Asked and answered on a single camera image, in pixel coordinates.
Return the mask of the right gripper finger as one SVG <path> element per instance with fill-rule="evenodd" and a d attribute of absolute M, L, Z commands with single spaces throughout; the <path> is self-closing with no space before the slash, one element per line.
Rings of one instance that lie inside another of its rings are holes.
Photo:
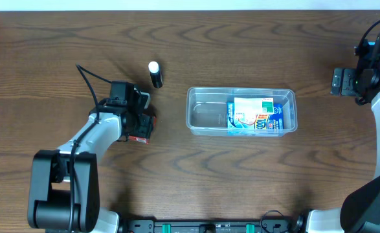
<path fill-rule="evenodd" d="M 342 96 L 342 88 L 344 81 L 344 68 L 334 68 L 331 79 L 330 94 L 334 96 Z"/>
<path fill-rule="evenodd" d="M 354 88 L 355 79 L 356 79 L 355 69 L 344 70 L 343 79 L 342 79 L 342 95 L 343 96 L 356 96 L 355 88 Z"/>

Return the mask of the dark bottle white cap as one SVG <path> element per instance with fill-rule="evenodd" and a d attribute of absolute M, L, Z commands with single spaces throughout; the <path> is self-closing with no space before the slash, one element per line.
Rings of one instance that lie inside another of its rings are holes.
<path fill-rule="evenodd" d="M 158 89 L 161 88 L 163 86 L 161 66 L 156 61 L 151 61 L 148 64 L 148 69 L 153 86 Z"/>

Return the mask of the red medicine packet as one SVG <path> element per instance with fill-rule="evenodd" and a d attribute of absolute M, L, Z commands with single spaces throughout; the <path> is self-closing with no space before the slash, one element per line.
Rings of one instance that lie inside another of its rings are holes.
<path fill-rule="evenodd" d="M 128 140 L 149 144 L 151 133 L 155 128 L 156 121 L 157 119 L 155 116 L 141 115 L 139 123 L 128 135 Z"/>

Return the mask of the blue fever patch box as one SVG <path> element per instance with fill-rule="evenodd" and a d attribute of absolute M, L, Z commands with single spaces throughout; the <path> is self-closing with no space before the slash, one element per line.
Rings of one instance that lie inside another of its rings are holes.
<path fill-rule="evenodd" d="M 229 135 L 253 135 L 254 133 L 279 133 L 284 128 L 281 104 L 274 104 L 273 114 L 260 114 L 246 118 L 234 111 L 234 102 L 227 104 L 227 133 Z"/>

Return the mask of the white green medicine box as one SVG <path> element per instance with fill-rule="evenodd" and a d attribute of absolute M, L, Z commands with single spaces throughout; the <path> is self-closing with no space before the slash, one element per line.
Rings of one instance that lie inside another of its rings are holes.
<path fill-rule="evenodd" d="M 273 114 L 273 98 L 235 98 L 234 110 L 236 113 Z"/>

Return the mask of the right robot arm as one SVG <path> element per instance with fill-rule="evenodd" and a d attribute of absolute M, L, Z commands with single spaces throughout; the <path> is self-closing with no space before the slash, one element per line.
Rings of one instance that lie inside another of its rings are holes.
<path fill-rule="evenodd" d="M 336 68 L 331 94 L 353 96 L 357 105 L 370 104 L 376 126 L 374 178 L 354 191 L 340 208 L 310 210 L 299 225 L 301 232 L 380 232 L 380 34 L 355 48 L 356 68 Z"/>

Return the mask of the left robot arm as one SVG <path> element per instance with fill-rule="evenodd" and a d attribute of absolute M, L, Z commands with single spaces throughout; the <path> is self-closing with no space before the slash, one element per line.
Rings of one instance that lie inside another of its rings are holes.
<path fill-rule="evenodd" d="M 32 161 L 27 221 L 46 232 L 120 232 L 118 213 L 100 206 L 98 163 L 122 137 L 148 139 L 155 119 L 144 114 L 150 95 L 129 82 L 111 83 L 85 126 Z"/>

